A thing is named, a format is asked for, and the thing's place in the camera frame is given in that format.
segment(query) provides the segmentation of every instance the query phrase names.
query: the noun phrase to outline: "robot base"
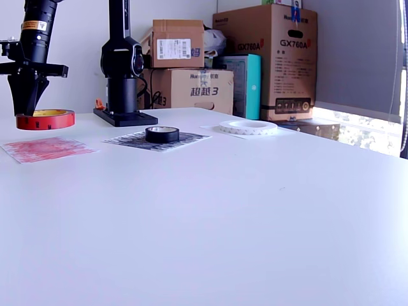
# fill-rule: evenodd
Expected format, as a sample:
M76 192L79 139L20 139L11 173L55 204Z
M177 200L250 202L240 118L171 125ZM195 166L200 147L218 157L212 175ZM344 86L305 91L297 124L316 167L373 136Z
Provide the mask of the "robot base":
M104 110L97 110L95 108L94 114L117 128L126 126L153 126L159 123L157 118L141 112L115 113L111 115Z

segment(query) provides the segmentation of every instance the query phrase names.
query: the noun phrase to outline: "cardboard box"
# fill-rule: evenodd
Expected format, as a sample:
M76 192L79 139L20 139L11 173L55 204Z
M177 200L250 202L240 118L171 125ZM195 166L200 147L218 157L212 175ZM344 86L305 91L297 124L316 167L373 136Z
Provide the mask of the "cardboard box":
M214 68L234 72L233 115L259 120L261 114L261 57L255 54L214 58Z
M262 0L262 4L283 4L303 8L302 0Z
M263 120L309 119L316 100L317 13L272 4L214 15L229 52L262 56Z
M145 70L143 77L149 85L149 90L138 101L138 108L141 110L151 108L152 89L154 108L200 107L228 115L233 113L232 71L153 69Z
M201 20L153 20L152 67L204 67L203 37Z

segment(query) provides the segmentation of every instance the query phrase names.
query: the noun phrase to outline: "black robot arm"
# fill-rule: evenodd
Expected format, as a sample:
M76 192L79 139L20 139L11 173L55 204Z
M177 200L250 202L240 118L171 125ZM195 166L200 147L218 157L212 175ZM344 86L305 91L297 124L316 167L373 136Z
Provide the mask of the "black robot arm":
M0 41L3 53L14 62L0 64L0 75L8 75L14 112L32 116L47 77L68 76L68 67L47 63L48 49L58 3L63 0L25 0L25 17L19 41ZM110 39L102 48L101 68L108 79L108 103L97 115L116 126L157 124L141 114L137 97L147 89L143 71L142 46L132 39L129 0L109 0ZM137 93L140 78L145 88Z
M8 75L15 115L33 115L50 83L47 77L68 76L68 67L47 64L55 12L61 1L25 0L20 40L0 41L2 56L14 61L0 64L0 75Z

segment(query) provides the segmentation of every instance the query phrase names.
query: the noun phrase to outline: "orange clip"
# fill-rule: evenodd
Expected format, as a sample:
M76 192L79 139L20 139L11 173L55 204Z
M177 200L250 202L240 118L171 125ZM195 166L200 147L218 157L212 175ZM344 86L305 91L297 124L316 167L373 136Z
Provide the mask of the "orange clip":
M97 110L105 110L106 107L103 106L102 100L98 98L96 99L96 102L95 102L95 108Z

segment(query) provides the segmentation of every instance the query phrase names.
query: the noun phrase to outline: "red patterned paper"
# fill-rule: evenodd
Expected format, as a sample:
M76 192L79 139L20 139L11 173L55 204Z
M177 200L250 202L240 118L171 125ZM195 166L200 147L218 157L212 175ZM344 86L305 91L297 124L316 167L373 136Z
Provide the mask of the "red patterned paper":
M22 164L97 152L83 143L63 137L7 143L1 147Z

